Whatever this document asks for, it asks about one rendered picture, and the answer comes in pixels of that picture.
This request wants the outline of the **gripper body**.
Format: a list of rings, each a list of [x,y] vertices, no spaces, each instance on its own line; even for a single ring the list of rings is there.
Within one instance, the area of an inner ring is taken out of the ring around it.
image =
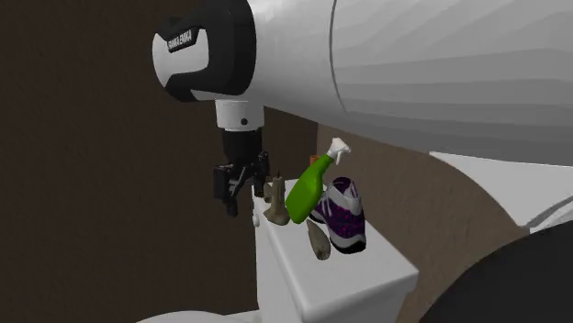
[[[221,167],[242,167],[253,163],[256,169],[264,169],[260,159],[263,152],[263,132],[260,128],[251,131],[223,130],[222,144],[227,162]]]

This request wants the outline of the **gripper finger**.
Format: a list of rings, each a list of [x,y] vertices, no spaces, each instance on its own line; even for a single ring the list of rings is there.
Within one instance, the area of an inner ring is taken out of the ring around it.
[[[263,150],[253,163],[253,188],[257,197],[264,197],[264,185],[269,172],[269,155],[267,151]]]
[[[230,217],[237,217],[237,194],[244,185],[245,167],[219,165],[213,170],[214,197],[220,199]]]

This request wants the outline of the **beige candle holder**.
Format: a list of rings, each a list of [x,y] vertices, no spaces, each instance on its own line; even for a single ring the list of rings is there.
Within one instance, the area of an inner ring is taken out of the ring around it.
[[[270,184],[264,185],[264,201],[270,206],[264,211],[264,216],[271,223],[278,226],[285,226],[290,221],[286,204],[285,179],[277,170]]]

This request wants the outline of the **green spray bottle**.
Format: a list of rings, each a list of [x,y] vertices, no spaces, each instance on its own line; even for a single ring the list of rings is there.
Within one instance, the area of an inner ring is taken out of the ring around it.
[[[313,162],[296,180],[286,197],[286,209],[295,224],[301,224],[319,203],[323,193],[323,174],[331,164],[339,164],[341,156],[351,152],[341,139],[333,138],[326,153]]]

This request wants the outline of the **beige oblong stone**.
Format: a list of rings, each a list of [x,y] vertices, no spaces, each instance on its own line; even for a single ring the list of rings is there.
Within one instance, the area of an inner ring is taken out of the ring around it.
[[[306,220],[310,247],[315,257],[320,261],[326,261],[331,256],[331,242],[324,231],[312,220]]]

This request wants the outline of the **purple and white sneaker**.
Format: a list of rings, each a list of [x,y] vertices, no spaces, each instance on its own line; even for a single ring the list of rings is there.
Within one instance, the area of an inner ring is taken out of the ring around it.
[[[337,251],[354,254],[366,248],[365,212],[352,179],[335,178],[309,217],[327,226],[331,244]]]

